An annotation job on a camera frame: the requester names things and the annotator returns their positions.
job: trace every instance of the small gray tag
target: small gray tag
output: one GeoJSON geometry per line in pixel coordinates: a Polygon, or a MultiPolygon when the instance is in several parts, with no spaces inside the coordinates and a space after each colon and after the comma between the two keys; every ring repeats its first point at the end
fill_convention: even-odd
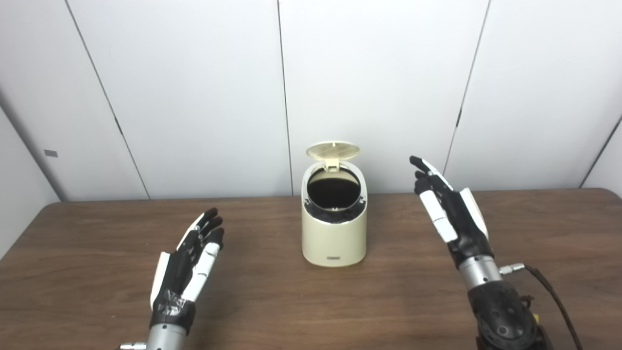
{"type": "Polygon", "coordinates": [[[44,149],[43,153],[48,156],[48,157],[54,157],[54,158],[58,158],[58,152],[56,151],[52,151],[50,149],[44,149]]]}

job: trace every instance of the trash can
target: trash can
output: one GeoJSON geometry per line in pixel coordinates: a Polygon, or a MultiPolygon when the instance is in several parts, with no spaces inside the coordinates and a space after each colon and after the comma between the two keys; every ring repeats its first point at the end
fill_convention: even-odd
{"type": "Polygon", "coordinates": [[[363,173],[344,160],[359,147],[318,143],[307,155],[319,161],[302,177],[302,253],[312,264],[342,267],[367,251],[367,187],[363,173]]]}

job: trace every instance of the black inner liner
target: black inner liner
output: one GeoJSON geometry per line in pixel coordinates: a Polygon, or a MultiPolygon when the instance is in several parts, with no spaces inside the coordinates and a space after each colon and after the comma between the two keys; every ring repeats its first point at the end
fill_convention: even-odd
{"type": "MultiPolygon", "coordinates": [[[[358,181],[358,178],[352,172],[346,169],[341,169],[341,171],[350,173],[358,181]]],[[[311,199],[315,205],[324,209],[345,209],[351,207],[358,201],[361,195],[361,185],[357,182],[335,177],[328,177],[311,182],[317,174],[322,172],[324,172],[323,169],[313,174],[307,185],[309,199],[311,199]]]]}

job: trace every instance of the prosthetic hand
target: prosthetic hand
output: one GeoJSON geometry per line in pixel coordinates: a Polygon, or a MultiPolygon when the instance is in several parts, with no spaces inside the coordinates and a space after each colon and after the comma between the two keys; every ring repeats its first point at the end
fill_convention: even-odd
{"type": "Polygon", "coordinates": [[[190,225],[174,253],[160,254],[151,289],[151,323],[146,343],[120,350],[181,350],[195,317],[195,302],[223,248],[223,219],[216,208],[190,225]]]}
{"type": "Polygon", "coordinates": [[[528,306],[514,287],[501,278],[525,266],[497,267],[484,218],[469,188],[454,191],[428,162],[414,156],[410,161],[420,170],[415,173],[415,193],[466,284],[478,325],[478,349],[551,350],[544,330],[528,306]]]}

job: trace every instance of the trash can lid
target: trash can lid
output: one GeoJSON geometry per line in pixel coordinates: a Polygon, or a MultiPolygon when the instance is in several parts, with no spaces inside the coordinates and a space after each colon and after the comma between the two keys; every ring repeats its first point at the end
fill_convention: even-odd
{"type": "Polygon", "coordinates": [[[316,143],[307,149],[307,156],[319,161],[329,159],[350,159],[354,158],[359,151],[355,144],[344,141],[325,141],[316,143]]]}

